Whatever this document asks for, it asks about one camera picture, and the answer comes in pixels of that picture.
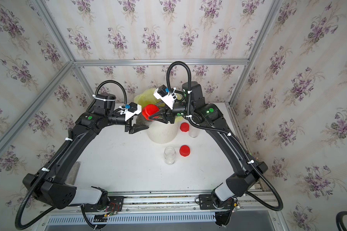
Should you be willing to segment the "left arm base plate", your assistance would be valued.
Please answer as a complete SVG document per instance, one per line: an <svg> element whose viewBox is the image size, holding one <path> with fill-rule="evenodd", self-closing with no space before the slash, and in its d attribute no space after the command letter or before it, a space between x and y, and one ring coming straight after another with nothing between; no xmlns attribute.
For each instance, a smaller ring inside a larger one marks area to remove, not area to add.
<svg viewBox="0 0 347 231"><path fill-rule="evenodd" d="M117 214L118 212L122 211L124 199L125 199L124 196L109 196L109 201L106 206L98 207L98 205L86 204L85 212L86 213L92 213L92 212L110 213L110 215Z"/></svg>

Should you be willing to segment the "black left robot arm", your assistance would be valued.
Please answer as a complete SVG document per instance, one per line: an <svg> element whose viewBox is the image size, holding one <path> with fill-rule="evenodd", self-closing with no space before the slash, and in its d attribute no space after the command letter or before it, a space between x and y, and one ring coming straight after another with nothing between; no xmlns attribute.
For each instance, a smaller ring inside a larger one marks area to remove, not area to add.
<svg viewBox="0 0 347 231"><path fill-rule="evenodd" d="M81 189L66 184L72 167L87 145L103 128L112 125L123 125L125 126L125 131L129 134L145 129L144 126L133 125L133 118L128 116L129 112L133 115L139 114L137 104L125 103L119 108L122 114L118 115L118 110L115 109L115 95L101 94L99 92L108 83L113 83L120 87L124 100L127 100L126 90L119 82L106 80L98 85L93 95L92 103L86 109L86 112L76 120L74 127L68 129L68 136L54 156L37 173L29 173L24 177L23 185L27 189L27 193L17 210L14 220L16 229L24 230L29 228L54 209L81 206L84 214L86 205L93 205L98 211L105 211L110 205L108 192L100 187ZM31 198L50 205L50 208L30 222L22 224L24 210Z"/></svg>

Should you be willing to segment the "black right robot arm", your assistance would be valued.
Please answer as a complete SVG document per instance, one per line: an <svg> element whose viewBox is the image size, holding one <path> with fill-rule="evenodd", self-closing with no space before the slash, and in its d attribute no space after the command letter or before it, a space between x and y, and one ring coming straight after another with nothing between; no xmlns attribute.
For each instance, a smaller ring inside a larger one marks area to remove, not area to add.
<svg viewBox="0 0 347 231"><path fill-rule="evenodd" d="M182 85L181 91L176 91L170 83L171 71L176 66L184 67L188 75L188 80ZM186 63L175 61L169 65L166 72L166 85L157 88L154 96L165 105L158 107L153 114L147 113L147 119L173 124L176 117L183 117L194 128L206 131L231 164L233 174L211 192L211 199L216 208L223 208L229 199L235 200L248 195L268 209L282 211L281 196L264 176L268 166L264 162L257 161L244 148L229 128L219 108L214 104L206 103L201 86L192 80L191 70ZM272 206L249 192L249 189L259 180L262 180L274 194L277 206Z"/></svg>

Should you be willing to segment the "red jar lid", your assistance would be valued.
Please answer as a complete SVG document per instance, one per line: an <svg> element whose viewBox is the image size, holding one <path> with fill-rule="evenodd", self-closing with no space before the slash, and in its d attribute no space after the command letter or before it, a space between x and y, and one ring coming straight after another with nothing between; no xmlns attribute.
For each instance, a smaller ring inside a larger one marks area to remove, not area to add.
<svg viewBox="0 0 347 231"><path fill-rule="evenodd" d="M189 132L190 130L190 125L186 122L183 122L181 125L180 125L180 130L182 132Z"/></svg>
<svg viewBox="0 0 347 231"><path fill-rule="evenodd" d="M187 145L182 145L179 149L179 153L183 157L187 157L190 155L190 147Z"/></svg>

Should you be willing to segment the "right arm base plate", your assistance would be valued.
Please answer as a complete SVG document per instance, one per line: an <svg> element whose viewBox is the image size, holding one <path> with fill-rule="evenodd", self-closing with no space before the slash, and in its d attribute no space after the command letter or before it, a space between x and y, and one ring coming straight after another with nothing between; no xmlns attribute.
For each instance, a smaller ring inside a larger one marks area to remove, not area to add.
<svg viewBox="0 0 347 231"><path fill-rule="evenodd" d="M211 194L200 194L195 199L195 203L199 205L200 210L230 210L232 207L236 207L237 198L230 198L225 202L217 201Z"/></svg>

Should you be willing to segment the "red-lid tea jar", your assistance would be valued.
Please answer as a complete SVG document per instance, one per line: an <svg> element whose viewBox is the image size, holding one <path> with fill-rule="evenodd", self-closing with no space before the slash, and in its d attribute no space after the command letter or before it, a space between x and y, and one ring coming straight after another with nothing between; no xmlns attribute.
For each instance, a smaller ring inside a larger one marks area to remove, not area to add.
<svg viewBox="0 0 347 231"><path fill-rule="evenodd" d="M149 127L153 120L150 120L149 117L155 113L157 113L160 109L153 104L149 104L142 109L142 112L138 115L136 119L136 124L141 126Z"/></svg>
<svg viewBox="0 0 347 231"><path fill-rule="evenodd" d="M192 125L189 128L189 136L192 138L196 138L199 135L200 130Z"/></svg>
<svg viewBox="0 0 347 231"><path fill-rule="evenodd" d="M164 150L164 161L168 165L172 165L176 160L176 151L173 147L166 147Z"/></svg>

